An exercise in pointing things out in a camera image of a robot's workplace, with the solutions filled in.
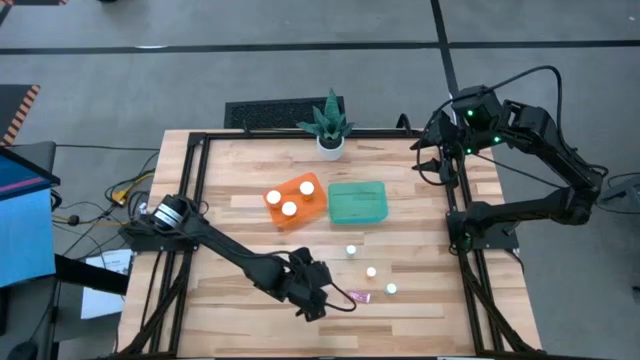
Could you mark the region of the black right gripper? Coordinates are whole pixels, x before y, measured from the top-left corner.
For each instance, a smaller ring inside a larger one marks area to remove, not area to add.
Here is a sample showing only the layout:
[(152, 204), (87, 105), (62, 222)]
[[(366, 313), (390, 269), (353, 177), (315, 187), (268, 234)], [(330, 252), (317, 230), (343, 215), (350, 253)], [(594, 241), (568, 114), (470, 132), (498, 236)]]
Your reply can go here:
[[(462, 133), (451, 121), (451, 118), (444, 111), (438, 111), (427, 125), (424, 137), (417, 140), (410, 148), (422, 149), (431, 146), (440, 146), (449, 148), (456, 157), (464, 157), (466, 155), (466, 149), (463, 146), (462, 140)], [(440, 168), (441, 162), (435, 158), (412, 167), (415, 171), (428, 172), (439, 172)]]

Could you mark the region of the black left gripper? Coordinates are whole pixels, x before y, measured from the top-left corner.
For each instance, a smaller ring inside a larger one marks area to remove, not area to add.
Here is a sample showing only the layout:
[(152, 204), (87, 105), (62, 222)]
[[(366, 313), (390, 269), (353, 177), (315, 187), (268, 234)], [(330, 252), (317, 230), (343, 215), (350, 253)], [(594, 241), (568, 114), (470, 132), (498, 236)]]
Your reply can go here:
[(315, 260), (307, 247), (288, 252), (288, 269), (283, 295), (291, 303), (298, 303), (296, 317), (319, 320), (326, 316), (328, 294), (323, 288), (332, 282), (325, 262)]

